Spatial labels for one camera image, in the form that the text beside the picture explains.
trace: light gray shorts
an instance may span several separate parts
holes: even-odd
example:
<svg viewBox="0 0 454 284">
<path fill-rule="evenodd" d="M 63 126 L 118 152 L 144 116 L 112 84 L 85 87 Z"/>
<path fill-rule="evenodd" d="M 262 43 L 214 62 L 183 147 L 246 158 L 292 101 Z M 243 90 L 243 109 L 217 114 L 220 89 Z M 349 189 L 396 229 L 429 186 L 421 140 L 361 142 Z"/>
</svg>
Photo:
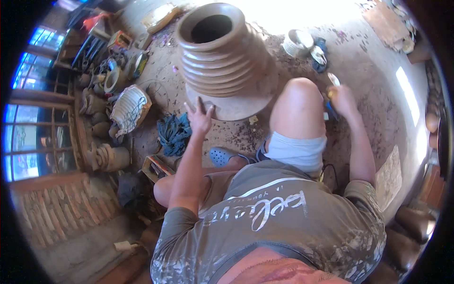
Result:
<svg viewBox="0 0 454 284">
<path fill-rule="evenodd" d="M 270 139 L 268 152 L 263 153 L 266 157 L 295 166 L 310 175 L 321 171 L 326 135 L 314 139 L 294 139 L 274 131 Z"/>
</svg>

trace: gray t-shirt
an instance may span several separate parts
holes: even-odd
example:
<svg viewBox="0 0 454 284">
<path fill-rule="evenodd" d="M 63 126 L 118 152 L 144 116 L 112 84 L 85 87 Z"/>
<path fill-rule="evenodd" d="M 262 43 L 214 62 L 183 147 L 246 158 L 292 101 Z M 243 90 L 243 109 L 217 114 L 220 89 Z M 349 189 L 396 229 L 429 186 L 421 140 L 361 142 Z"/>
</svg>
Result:
<svg viewBox="0 0 454 284">
<path fill-rule="evenodd" d="M 170 209 L 153 254 L 153 281 L 216 283 L 259 246 L 362 281 L 386 242 L 375 189 L 358 180 L 343 197 L 322 189 L 292 166 L 264 161 L 238 174 L 204 219 L 183 207 Z"/>
</svg>

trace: blue cloth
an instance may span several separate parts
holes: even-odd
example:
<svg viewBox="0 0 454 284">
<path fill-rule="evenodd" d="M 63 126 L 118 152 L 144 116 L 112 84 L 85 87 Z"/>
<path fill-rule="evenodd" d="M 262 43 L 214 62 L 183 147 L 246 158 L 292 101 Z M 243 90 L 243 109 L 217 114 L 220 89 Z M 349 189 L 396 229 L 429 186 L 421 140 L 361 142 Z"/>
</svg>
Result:
<svg viewBox="0 0 454 284">
<path fill-rule="evenodd" d="M 326 47 L 326 40 L 321 37 L 316 37 L 314 39 L 314 45 L 317 45 L 318 47 L 321 48 L 323 53 L 325 53 L 325 58 L 326 58 L 326 54 L 328 52 L 328 48 Z M 326 63 L 325 65 L 321 65 L 316 60 L 313 60 L 313 62 L 312 62 L 312 68 L 314 68 L 314 70 L 317 71 L 318 73 L 325 71 L 327 66 L 328 66 L 328 63 Z"/>
<path fill-rule="evenodd" d="M 186 150 L 186 142 L 192 134 L 188 114 L 184 113 L 180 117 L 166 116 L 158 120 L 157 125 L 161 145 L 164 147 L 164 155 L 166 157 L 183 155 Z"/>
</svg>

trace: window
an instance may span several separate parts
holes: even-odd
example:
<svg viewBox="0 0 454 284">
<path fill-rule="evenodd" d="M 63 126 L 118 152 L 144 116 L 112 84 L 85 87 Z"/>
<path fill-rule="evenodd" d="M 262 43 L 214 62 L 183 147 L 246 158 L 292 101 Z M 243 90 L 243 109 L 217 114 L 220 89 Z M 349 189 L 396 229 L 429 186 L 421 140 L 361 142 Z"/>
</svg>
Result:
<svg viewBox="0 0 454 284">
<path fill-rule="evenodd" d="M 77 169 L 68 110 L 7 105 L 4 122 L 3 168 L 8 181 Z"/>
<path fill-rule="evenodd" d="M 52 50 L 59 50 L 63 39 L 64 35 L 59 35 L 54 31 L 50 31 L 44 27 L 39 27 L 33 33 L 29 44 L 42 46 Z"/>
<path fill-rule="evenodd" d="M 60 72 L 51 68 L 53 60 L 23 53 L 16 76 L 13 81 L 13 89 L 44 90 L 61 94 L 68 93 L 68 78 L 60 75 Z"/>
</svg>

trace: pot rim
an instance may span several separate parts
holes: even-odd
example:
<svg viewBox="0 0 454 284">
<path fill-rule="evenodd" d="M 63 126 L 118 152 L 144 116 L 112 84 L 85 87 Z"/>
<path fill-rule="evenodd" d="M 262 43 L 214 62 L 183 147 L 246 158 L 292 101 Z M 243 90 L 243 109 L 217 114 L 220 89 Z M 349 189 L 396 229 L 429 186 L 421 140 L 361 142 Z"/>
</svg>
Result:
<svg viewBox="0 0 454 284">
<path fill-rule="evenodd" d="M 200 44 L 196 44 L 196 43 L 192 43 L 192 42 L 188 42 L 186 41 L 180 34 L 180 31 L 181 31 L 181 27 L 183 25 L 183 23 L 193 14 L 195 13 L 196 11 L 198 11 L 199 9 L 201 9 L 202 7 L 206 7 L 206 6 L 222 6 L 222 5 L 227 5 L 227 6 L 230 6 L 230 7 L 233 7 L 234 9 L 237 9 L 238 12 L 239 12 L 239 16 L 240 16 L 240 20 L 238 21 L 238 24 L 235 25 L 235 23 L 232 21 L 232 30 L 216 39 L 216 40 L 213 40 L 213 41 L 210 41 L 210 42 L 205 42 L 205 43 L 200 43 Z M 180 46 L 185 49 L 185 50 L 191 50 L 191 51 L 208 51 L 208 50 L 213 50 L 215 48 L 219 48 L 223 45 L 226 44 L 226 42 L 230 42 L 232 41 L 239 33 L 241 33 L 241 30 L 244 29 L 246 27 L 246 18 L 244 17 L 244 14 L 243 12 L 236 6 L 234 5 L 231 5 L 231 4 L 228 4 L 228 3 L 210 3 L 210 4 L 206 4 L 206 5 L 203 5 L 203 6 L 200 6 L 194 10 L 192 10 L 191 12 L 187 13 L 186 15 L 184 15 L 181 20 L 177 23 L 177 40 L 178 40 L 178 43 L 180 44 Z"/>
</svg>

